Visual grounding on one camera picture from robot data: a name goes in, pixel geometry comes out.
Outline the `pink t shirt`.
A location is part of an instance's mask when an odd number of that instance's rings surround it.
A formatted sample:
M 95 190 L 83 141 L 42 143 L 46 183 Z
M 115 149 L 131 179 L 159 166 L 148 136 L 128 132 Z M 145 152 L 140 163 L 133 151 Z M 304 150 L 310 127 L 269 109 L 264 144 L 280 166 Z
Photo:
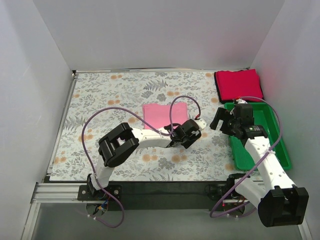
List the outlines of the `pink t shirt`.
M 170 105 L 144 104 L 142 112 L 143 119 L 155 129 L 160 129 L 170 124 Z M 171 116 L 174 124 L 183 124 L 189 119 L 187 104 L 185 102 L 175 103 L 172 107 Z

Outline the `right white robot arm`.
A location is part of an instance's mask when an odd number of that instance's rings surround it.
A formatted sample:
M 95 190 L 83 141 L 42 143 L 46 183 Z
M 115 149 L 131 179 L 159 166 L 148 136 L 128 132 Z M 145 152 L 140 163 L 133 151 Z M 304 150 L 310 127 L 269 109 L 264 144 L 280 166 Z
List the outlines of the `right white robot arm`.
M 214 212 L 225 198 L 237 199 L 243 196 L 257 209 L 259 219 L 265 227 L 302 224 L 309 194 L 285 173 L 266 130 L 255 124 L 252 105 L 243 101 L 234 104 L 232 110 L 220 107 L 209 127 L 216 130 L 219 121 L 222 121 L 222 133 L 241 141 L 255 163 L 252 170 L 259 171 L 264 186 L 260 187 L 253 182 L 250 171 L 240 178 L 230 177 L 226 193 L 214 205 L 210 217 L 217 217 Z

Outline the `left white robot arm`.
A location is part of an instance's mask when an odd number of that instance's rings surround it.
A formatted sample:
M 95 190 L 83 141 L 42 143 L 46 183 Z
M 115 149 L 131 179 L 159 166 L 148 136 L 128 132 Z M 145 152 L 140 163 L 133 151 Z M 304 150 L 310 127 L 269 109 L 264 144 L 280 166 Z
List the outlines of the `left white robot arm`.
M 87 191 L 95 200 L 103 199 L 114 168 L 123 164 L 135 150 L 179 146 L 187 149 L 202 136 L 201 131 L 206 126 L 201 118 L 167 125 L 156 131 L 131 128 L 127 122 L 121 123 L 99 140 L 99 158 L 94 173 L 87 177 Z

